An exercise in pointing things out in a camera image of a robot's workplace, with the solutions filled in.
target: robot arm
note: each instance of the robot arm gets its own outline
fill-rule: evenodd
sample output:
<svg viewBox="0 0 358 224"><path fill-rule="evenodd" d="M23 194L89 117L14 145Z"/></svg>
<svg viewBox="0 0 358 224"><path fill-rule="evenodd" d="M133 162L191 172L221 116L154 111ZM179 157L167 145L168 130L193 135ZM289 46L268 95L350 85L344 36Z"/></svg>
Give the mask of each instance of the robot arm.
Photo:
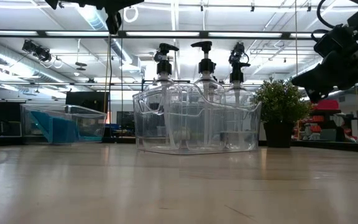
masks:
<svg viewBox="0 0 358 224"><path fill-rule="evenodd" d="M319 16L324 1L319 4L318 18L332 30L320 29L312 33L312 38L317 41L314 51L324 59L314 69L292 80L294 85L305 88L312 102L328 97L334 86L339 90L347 90L358 83L358 12L347 20L348 26L332 26ZM316 39L316 32L325 34L321 39Z"/></svg>
<svg viewBox="0 0 358 224"><path fill-rule="evenodd" d="M45 0L52 9L56 9L60 0ZM97 10L106 11L108 18L106 21L107 27L110 34L117 34L121 24L122 19L118 11L141 2L144 0L64 0L66 2L75 2L80 5L80 7L85 7L86 5L96 6Z"/></svg>

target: transparent box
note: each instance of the transparent box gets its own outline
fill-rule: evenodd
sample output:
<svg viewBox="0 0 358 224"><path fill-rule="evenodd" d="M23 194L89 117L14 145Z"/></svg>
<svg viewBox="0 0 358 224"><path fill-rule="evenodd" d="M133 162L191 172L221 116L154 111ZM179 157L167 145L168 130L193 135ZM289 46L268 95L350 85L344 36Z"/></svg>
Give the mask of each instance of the transparent box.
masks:
<svg viewBox="0 0 358 224"><path fill-rule="evenodd" d="M134 95L136 145L167 154L254 151L261 108L213 103L194 84L160 86Z"/></svg>
<svg viewBox="0 0 358 224"><path fill-rule="evenodd" d="M24 142L101 142L106 114L73 105L21 104Z"/></svg>

